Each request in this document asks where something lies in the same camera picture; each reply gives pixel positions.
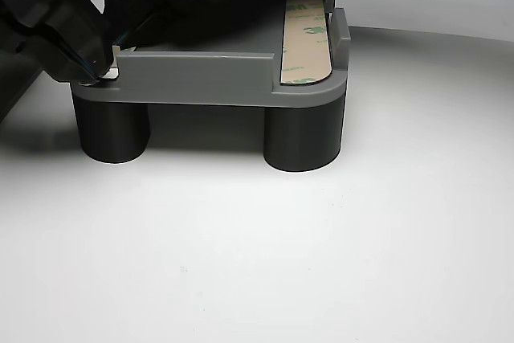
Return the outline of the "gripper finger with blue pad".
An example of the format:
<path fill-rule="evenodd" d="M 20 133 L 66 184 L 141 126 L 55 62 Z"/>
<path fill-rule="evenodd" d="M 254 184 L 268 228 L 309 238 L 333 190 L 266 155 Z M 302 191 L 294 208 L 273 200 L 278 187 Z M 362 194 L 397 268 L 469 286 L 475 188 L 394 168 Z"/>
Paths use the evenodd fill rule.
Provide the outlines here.
<path fill-rule="evenodd" d="M 108 24 L 91 0 L 54 0 L 43 22 L 44 37 L 59 53 L 58 77 L 102 77 L 112 65 Z"/>

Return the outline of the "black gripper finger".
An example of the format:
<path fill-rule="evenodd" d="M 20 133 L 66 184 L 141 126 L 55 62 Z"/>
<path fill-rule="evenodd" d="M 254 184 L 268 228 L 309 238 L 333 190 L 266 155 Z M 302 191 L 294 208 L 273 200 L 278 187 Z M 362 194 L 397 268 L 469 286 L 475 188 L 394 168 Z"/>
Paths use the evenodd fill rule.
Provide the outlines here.
<path fill-rule="evenodd" d="M 169 22 L 164 0 L 104 0 L 103 16 L 114 44 L 145 43 Z"/>
<path fill-rule="evenodd" d="M 184 47 L 222 36 L 225 32 L 225 2 L 200 6 L 190 13 L 160 7 L 136 27 L 120 36 L 120 47 L 154 47 L 162 44 Z"/>

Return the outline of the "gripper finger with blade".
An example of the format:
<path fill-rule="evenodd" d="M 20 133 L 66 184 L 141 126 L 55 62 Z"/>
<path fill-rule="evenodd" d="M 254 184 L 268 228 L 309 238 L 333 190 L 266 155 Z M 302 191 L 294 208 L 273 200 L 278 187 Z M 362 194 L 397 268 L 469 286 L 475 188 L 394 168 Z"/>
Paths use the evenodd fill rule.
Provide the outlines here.
<path fill-rule="evenodd" d="M 59 82 L 95 84 L 96 74 L 71 46 L 48 26 L 27 28 L 21 53 L 35 60 Z"/>

